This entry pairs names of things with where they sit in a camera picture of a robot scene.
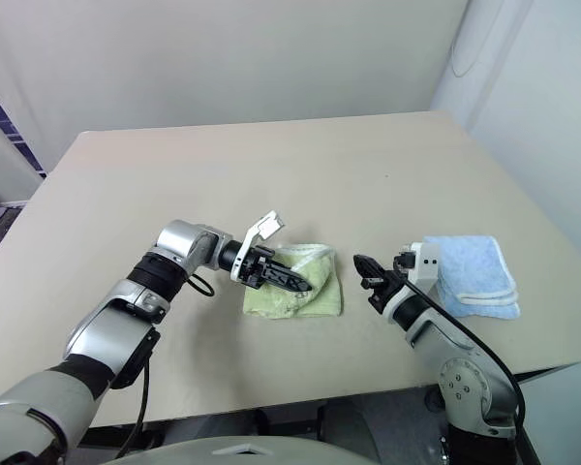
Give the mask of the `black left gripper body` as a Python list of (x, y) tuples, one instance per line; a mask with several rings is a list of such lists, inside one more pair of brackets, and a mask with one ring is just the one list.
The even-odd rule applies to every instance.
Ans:
[(239, 267), (238, 281), (253, 289), (259, 289), (264, 284), (273, 284), (270, 266), (273, 264), (274, 256), (273, 249), (263, 246), (250, 247)]

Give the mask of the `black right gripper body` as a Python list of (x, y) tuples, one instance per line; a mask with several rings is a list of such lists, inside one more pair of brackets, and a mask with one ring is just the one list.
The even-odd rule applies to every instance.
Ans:
[(398, 271), (386, 270), (383, 277), (383, 286), (372, 290), (368, 298), (374, 309), (382, 314), (386, 304), (405, 287), (406, 277)]

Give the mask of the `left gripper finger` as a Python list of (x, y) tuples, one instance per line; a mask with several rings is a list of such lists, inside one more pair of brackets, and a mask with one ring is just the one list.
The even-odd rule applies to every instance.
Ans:
[(297, 272), (275, 261), (268, 263), (268, 276), (277, 281), (299, 281), (303, 279)]
[(313, 290), (311, 284), (303, 278), (299, 281), (277, 281), (268, 276), (268, 268), (263, 273), (263, 279), (270, 285), (291, 293), (306, 293)]

